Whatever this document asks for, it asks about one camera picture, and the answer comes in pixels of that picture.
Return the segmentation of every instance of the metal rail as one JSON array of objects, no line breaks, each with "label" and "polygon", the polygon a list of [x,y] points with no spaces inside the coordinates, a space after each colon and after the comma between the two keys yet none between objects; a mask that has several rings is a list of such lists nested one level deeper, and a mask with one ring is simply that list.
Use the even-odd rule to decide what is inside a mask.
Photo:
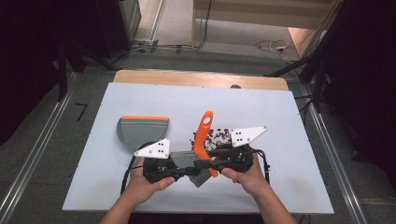
[{"label": "metal rail", "polygon": [[54,107],[43,131],[37,138],[37,141],[35,142],[35,145],[33,146],[20,172],[7,191],[6,198],[3,200],[0,207],[0,224],[8,223],[9,219],[11,218],[18,201],[26,189],[32,174],[46,149],[47,143],[49,142],[50,137],[52,136],[52,133],[55,130],[56,125],[58,124],[58,121],[70,100],[70,97],[75,89],[76,82],[77,74],[73,72],[68,80],[68,86],[70,87],[68,92],[62,101],[58,102]]},{"label": "metal rail", "polygon": [[[311,90],[309,90],[306,85],[303,85],[302,88],[304,94],[312,94]],[[337,150],[335,149],[334,144],[332,143],[332,139],[330,138],[329,132],[327,131],[327,128],[324,124],[322,115],[316,112],[312,104],[309,106],[309,111],[318,129],[320,139],[329,158],[330,165],[332,166],[332,170],[334,171],[335,178],[337,179],[340,190],[343,193],[344,200],[346,201],[346,206],[349,210],[353,222],[357,224],[368,223],[363,213],[363,210],[361,209],[361,204],[358,197],[356,196],[355,190],[353,189],[352,184],[347,177],[347,172],[338,157]]]}]

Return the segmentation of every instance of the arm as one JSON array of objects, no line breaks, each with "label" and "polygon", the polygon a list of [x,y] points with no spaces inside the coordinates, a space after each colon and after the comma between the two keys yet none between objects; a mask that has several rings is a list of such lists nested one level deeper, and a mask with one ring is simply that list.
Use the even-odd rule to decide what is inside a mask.
[{"label": "arm", "polygon": [[264,223],[296,223],[262,175],[257,154],[254,154],[253,165],[246,173],[238,173],[233,169],[224,168],[221,174],[230,178],[234,183],[239,182],[244,190],[253,197],[259,206]]},{"label": "arm", "polygon": [[[143,160],[143,158],[140,158],[136,166],[143,165]],[[166,177],[150,184],[143,176],[143,169],[136,169],[125,191],[108,210],[100,223],[128,223],[130,215],[139,204],[147,201],[155,192],[166,189],[174,182],[173,177]]]}]

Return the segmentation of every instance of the person's right hand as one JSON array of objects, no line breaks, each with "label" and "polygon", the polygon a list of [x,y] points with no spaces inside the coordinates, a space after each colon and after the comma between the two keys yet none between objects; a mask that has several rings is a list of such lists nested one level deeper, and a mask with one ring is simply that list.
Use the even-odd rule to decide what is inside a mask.
[{"label": "person's right hand", "polygon": [[253,197],[259,196],[263,188],[269,186],[262,175],[262,168],[256,153],[253,154],[253,165],[245,173],[238,173],[231,168],[224,168],[221,174],[230,178],[234,183],[240,183],[244,190]]}]

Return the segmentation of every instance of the hand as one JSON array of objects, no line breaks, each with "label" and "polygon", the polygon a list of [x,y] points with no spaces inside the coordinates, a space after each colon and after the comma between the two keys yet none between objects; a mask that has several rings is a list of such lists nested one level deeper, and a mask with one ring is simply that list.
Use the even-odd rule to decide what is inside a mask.
[{"label": "hand", "polygon": [[[136,166],[142,166],[144,158],[139,158]],[[147,201],[155,192],[168,188],[175,182],[173,177],[166,177],[153,184],[149,183],[143,176],[143,168],[137,168],[131,173],[131,180],[126,188],[126,193],[134,206]]]},{"label": "hand", "polygon": [[[142,166],[143,161],[143,158],[139,158],[136,166]],[[125,191],[106,213],[101,224],[128,223],[129,216],[136,206],[147,201],[155,192],[166,189],[173,182],[173,177],[166,177],[151,184],[143,176],[142,168],[135,169]]]},{"label": "hand", "polygon": [[269,186],[262,175],[262,168],[256,153],[253,154],[253,165],[245,173],[238,173],[231,168],[224,168],[221,174],[230,178],[234,183],[240,183],[244,190],[253,197],[262,192],[263,187]]}]

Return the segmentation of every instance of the orange handle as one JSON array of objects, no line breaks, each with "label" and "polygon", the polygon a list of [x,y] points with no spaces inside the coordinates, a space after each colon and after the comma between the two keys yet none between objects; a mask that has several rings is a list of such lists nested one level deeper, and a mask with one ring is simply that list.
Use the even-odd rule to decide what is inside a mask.
[{"label": "orange handle", "polygon": [[[199,124],[199,128],[197,134],[195,135],[195,142],[194,142],[194,152],[198,156],[201,161],[211,161],[209,155],[207,155],[206,151],[204,150],[204,142],[207,138],[207,134],[210,131],[210,126],[212,125],[213,121],[213,112],[208,110],[202,116],[201,123]],[[213,169],[209,169],[210,173],[213,177],[218,176],[218,172]]]}]

